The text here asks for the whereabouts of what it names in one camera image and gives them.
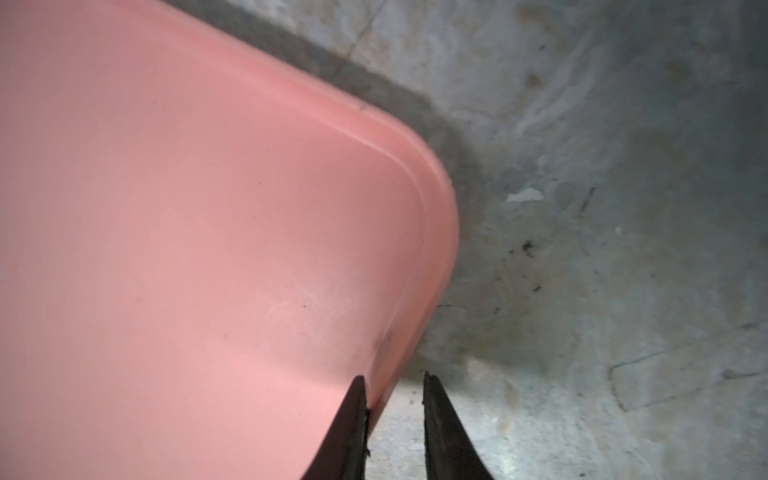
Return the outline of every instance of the concrete floor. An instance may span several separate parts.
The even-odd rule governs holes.
[[[766,477],[768,3],[171,3],[452,176],[458,265],[368,478],[425,478],[423,369],[499,479]]]

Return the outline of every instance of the dirt spot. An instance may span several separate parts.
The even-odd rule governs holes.
[[[474,35],[491,18],[492,12],[483,11],[483,8],[472,9],[472,13],[461,14],[451,22],[459,31],[466,35]]]
[[[506,438],[512,425],[509,423],[509,419],[501,419],[498,421],[498,432]]]
[[[529,258],[535,258],[531,250],[533,250],[533,242],[528,240],[525,243],[523,243],[523,251],[525,252],[525,254],[528,255]]]
[[[680,83],[688,77],[688,70],[679,61],[669,60],[664,67],[675,83]]]
[[[530,88],[531,90],[534,88],[541,88],[541,86],[544,84],[544,81],[536,75],[535,72],[529,72],[528,76],[525,77],[525,87]]]
[[[426,24],[428,7],[427,2],[421,0],[420,2],[408,3],[408,27],[409,34],[406,35],[406,39],[403,42],[403,46],[406,51],[416,50],[423,42],[424,39],[424,26]]]
[[[491,52],[486,47],[483,47],[482,45],[475,47],[473,51],[476,57],[480,57],[483,60],[491,56]]]
[[[380,38],[375,32],[372,31],[364,41],[360,42],[360,44],[360,52],[363,53],[366,58],[368,58],[368,61],[371,62],[371,65],[376,65],[378,68],[385,68],[389,65],[390,52],[389,42],[387,40]],[[415,49],[416,46],[409,45],[407,48],[412,50]]]

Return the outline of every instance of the pink plastic tub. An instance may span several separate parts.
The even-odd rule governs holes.
[[[147,0],[0,3],[0,478],[299,478],[449,278],[408,128]]]

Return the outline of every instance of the scuff mark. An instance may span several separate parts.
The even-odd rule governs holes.
[[[544,200],[544,195],[533,187],[528,187],[516,194],[507,195],[507,203],[523,204],[524,202]]]
[[[592,200],[592,195],[594,195],[594,191],[597,190],[597,187],[592,187],[589,189],[589,192],[587,193],[587,198],[584,199],[583,202],[581,202],[581,207],[578,209],[579,217],[586,211],[587,207],[589,207],[589,202]]]
[[[616,405],[619,407],[619,410],[621,410],[624,413],[627,413],[626,407],[624,407],[624,404],[621,402],[621,397],[619,396],[619,392],[616,390],[616,383],[614,383],[615,369],[616,369],[616,366],[612,366],[608,368],[608,383],[611,385],[611,395],[614,396],[614,400],[616,400]]]
[[[765,372],[750,372],[750,373],[738,373],[731,369],[723,370],[721,373],[723,380],[735,380],[735,379],[748,379],[751,376],[764,375]]]

